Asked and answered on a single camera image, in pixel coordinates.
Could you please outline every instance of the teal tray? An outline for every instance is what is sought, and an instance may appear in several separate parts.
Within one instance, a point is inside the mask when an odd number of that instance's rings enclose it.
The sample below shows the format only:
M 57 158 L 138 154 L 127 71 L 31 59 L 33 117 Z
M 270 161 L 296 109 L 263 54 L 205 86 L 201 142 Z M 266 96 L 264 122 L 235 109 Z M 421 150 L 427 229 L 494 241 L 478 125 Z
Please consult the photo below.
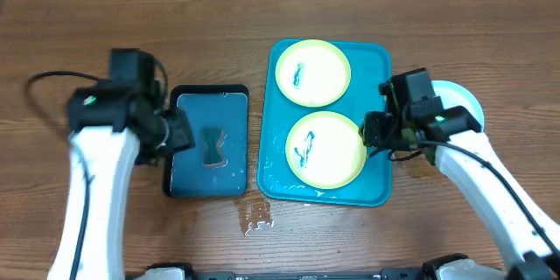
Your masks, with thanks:
M 301 40 L 281 40 L 270 51 L 256 182 L 265 195 L 274 199 L 378 207 L 391 195 L 392 170 L 386 154 L 368 159 L 360 175 L 350 184 L 337 189 L 318 189 L 308 186 L 291 171 L 285 146 L 291 127 L 312 112 L 332 111 L 361 126 L 366 112 L 383 111 L 385 103 L 378 87 L 391 76 L 389 53 L 377 44 L 330 42 L 350 62 L 350 85 L 336 102 L 322 108 L 307 108 L 288 100 L 275 78 L 276 64 L 282 52 Z

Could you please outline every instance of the wooden table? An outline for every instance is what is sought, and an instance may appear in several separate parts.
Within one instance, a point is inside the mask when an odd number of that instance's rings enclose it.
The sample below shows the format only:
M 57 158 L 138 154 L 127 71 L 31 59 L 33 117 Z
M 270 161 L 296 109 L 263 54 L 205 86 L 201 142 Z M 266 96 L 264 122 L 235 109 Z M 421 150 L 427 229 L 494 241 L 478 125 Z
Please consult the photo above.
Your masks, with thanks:
M 239 199 L 168 199 L 162 168 L 137 167 L 125 228 L 128 271 L 378 270 L 463 252 L 501 266 L 457 188 L 421 159 L 394 164 L 378 208 L 264 198 L 256 163 L 270 48 L 280 39 L 375 42 L 393 72 L 428 67 L 470 89 L 509 170 L 560 221 L 560 0 L 5 0 L 0 17 L 0 277 L 45 278 L 67 202 L 67 147 L 25 107 L 32 74 L 105 75 L 111 47 L 138 47 L 171 85 L 242 83 L 251 93 L 250 188 Z M 81 80 L 36 89 L 63 123 Z M 262 230 L 248 231 L 258 221 Z

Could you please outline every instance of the green light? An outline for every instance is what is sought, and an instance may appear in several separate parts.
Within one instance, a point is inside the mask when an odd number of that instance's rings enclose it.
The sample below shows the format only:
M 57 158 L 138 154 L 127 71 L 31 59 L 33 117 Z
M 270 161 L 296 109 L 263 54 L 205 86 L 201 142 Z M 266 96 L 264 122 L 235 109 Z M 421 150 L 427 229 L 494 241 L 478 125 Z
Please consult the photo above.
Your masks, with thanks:
M 96 99 L 97 98 L 95 96 L 90 95 L 90 96 L 86 97 L 86 99 L 84 100 L 84 105 L 86 105 L 86 106 L 91 105 L 95 102 Z

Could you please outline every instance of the dark blue tray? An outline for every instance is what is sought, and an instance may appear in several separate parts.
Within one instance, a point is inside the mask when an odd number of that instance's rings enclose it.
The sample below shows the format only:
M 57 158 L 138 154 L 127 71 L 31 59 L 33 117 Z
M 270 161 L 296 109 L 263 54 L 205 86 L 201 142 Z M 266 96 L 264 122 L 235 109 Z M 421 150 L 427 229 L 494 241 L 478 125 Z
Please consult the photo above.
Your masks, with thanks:
M 385 154 L 370 158 L 360 175 L 350 184 L 337 189 L 318 189 L 308 186 L 291 171 L 285 146 L 291 127 L 312 112 L 336 112 L 361 126 L 366 112 L 383 111 L 385 103 L 378 87 L 391 76 L 389 53 L 377 44 L 330 42 L 350 62 L 350 85 L 336 102 L 322 108 L 307 108 L 288 100 L 278 88 L 275 78 L 276 64 L 282 52 L 301 40 L 281 40 L 270 51 L 256 182 L 264 194 L 275 199 L 380 206 L 391 194 L 391 164 Z

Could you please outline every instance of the wood grain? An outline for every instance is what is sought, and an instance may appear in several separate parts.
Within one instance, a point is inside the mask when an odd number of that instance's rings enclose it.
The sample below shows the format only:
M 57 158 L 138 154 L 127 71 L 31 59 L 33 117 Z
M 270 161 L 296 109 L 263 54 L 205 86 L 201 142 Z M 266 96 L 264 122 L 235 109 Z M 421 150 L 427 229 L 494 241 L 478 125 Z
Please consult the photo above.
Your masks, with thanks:
M 378 270 L 455 252 L 500 267 L 497 248 L 463 196 L 421 160 L 394 165 L 392 196 L 378 208 L 264 198 L 255 175 L 269 51 L 285 38 L 375 42 L 391 53 L 395 74 L 428 67 L 432 79 L 464 85 L 481 101 L 504 163 L 558 221 L 559 3 L 6 0 L 0 277 L 45 278 L 67 201 L 67 148 L 25 107 L 25 79 L 54 69 L 105 75 L 111 47 L 155 54 L 172 86 L 242 83 L 251 94 L 248 192 L 241 199 L 167 199 L 162 169 L 137 167 L 126 219 L 128 271 L 165 261 L 235 272 Z M 79 84 L 87 83 L 49 80 L 36 93 L 63 122 L 61 106 Z M 247 233 L 262 215 L 274 227 Z

